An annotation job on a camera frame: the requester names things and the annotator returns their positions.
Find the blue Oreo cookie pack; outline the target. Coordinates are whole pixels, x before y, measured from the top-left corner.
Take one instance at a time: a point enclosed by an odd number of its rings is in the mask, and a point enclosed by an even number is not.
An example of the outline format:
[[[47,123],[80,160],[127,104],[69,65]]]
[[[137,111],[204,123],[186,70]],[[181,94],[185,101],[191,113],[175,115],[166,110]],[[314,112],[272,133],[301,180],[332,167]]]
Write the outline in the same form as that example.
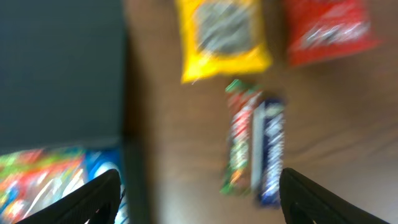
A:
[[[124,166],[122,154],[119,147],[105,149],[89,149],[85,152],[83,161],[88,180],[92,181],[97,177],[106,179],[106,175],[113,175],[120,190],[118,212],[114,218],[114,224],[129,224],[129,208],[126,196],[126,183],[124,180]]]

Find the black gift box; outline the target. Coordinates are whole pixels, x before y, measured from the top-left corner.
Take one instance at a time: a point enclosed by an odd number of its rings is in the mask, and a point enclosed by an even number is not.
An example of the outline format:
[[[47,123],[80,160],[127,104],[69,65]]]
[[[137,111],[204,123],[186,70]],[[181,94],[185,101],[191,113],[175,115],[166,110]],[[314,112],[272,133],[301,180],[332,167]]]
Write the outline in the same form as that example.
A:
[[[1,1],[1,153],[123,149],[129,217],[150,223],[140,141],[124,132],[122,0]]]

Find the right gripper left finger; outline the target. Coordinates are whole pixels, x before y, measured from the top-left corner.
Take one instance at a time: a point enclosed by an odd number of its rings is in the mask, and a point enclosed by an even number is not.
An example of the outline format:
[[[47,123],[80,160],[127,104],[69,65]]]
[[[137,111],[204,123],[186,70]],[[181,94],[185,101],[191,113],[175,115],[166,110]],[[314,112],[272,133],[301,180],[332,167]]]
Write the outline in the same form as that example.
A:
[[[119,207],[119,184],[97,177],[19,224],[113,224]]]

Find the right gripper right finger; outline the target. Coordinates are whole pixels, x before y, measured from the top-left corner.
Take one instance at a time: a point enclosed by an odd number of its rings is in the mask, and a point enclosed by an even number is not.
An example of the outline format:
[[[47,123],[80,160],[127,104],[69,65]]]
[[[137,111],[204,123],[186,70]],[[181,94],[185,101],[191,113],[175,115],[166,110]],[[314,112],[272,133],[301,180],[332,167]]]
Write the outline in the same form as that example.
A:
[[[280,203],[286,224],[387,224],[292,168],[281,173]]]

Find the green Haribo worms bag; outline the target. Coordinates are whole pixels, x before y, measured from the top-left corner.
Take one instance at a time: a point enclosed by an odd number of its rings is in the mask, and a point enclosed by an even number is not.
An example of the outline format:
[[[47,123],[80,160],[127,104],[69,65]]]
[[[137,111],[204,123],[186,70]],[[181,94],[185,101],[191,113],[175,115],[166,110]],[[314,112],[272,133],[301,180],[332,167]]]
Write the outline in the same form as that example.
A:
[[[17,223],[87,183],[84,158],[81,147],[2,155],[1,223]]]

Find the red Hacks candy bag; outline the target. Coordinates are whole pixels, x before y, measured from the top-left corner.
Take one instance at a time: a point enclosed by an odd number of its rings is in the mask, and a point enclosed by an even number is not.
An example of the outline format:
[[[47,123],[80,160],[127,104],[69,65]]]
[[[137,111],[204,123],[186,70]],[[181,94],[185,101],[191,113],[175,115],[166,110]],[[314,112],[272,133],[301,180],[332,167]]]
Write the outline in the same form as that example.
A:
[[[291,65],[342,57],[375,47],[362,0],[285,0]]]

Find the yellow sunflower seed bag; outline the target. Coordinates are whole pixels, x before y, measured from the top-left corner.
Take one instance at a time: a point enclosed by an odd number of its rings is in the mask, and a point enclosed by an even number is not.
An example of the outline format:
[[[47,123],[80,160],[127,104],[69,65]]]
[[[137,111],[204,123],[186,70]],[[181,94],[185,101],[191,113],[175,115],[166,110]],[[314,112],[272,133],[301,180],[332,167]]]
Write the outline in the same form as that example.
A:
[[[182,83],[272,65],[260,0],[177,0]]]

